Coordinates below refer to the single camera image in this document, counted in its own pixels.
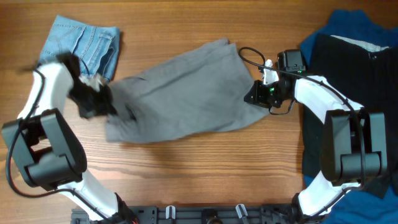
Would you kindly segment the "grey cotton shorts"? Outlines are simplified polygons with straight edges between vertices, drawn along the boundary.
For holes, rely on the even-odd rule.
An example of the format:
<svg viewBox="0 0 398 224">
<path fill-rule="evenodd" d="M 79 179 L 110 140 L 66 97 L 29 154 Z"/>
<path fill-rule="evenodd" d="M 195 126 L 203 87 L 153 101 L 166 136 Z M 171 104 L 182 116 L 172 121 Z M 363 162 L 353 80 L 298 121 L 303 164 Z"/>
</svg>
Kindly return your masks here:
<svg viewBox="0 0 398 224">
<path fill-rule="evenodd" d="M 235 44 L 207 43 L 113 81 L 106 140 L 144 144 L 245 128 L 269 114 L 244 101 L 253 83 Z"/>
</svg>

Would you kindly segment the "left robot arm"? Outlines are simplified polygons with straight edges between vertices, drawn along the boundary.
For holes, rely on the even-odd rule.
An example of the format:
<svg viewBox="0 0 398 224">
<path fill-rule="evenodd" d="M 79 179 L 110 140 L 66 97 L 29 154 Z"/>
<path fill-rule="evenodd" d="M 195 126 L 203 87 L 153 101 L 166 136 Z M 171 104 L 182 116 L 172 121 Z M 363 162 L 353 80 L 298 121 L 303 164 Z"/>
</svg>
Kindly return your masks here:
<svg viewBox="0 0 398 224">
<path fill-rule="evenodd" d="M 135 214 L 118 194 L 105 188 L 87 169 L 83 146 L 65 121 L 65 100 L 71 99 L 82 118 L 115 114 L 109 87 L 101 78 L 80 78 L 80 59 L 70 52 L 32 68 L 34 84 L 17 119 L 4 123 L 1 134 L 8 148 L 6 179 L 25 198 L 11 177 L 15 162 L 25 183 L 44 190 L 40 197 L 62 194 L 88 214 L 90 223 L 136 223 Z"/>
</svg>

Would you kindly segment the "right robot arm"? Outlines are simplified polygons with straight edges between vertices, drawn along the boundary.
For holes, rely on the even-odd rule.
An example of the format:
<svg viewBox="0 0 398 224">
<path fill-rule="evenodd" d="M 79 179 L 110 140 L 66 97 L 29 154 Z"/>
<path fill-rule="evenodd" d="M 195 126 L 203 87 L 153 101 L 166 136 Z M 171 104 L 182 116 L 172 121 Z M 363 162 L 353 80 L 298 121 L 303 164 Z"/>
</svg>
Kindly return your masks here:
<svg viewBox="0 0 398 224">
<path fill-rule="evenodd" d="M 386 173 L 384 114 L 366 110 L 324 76 L 308 71 L 301 51 L 285 50 L 277 59 L 277 68 L 270 60 L 255 64 L 262 80 L 254 82 L 244 101 L 269 110 L 286 100 L 301 103 L 322 122 L 320 171 L 295 195 L 290 214 L 298 223 L 320 222 L 346 194 Z"/>
</svg>

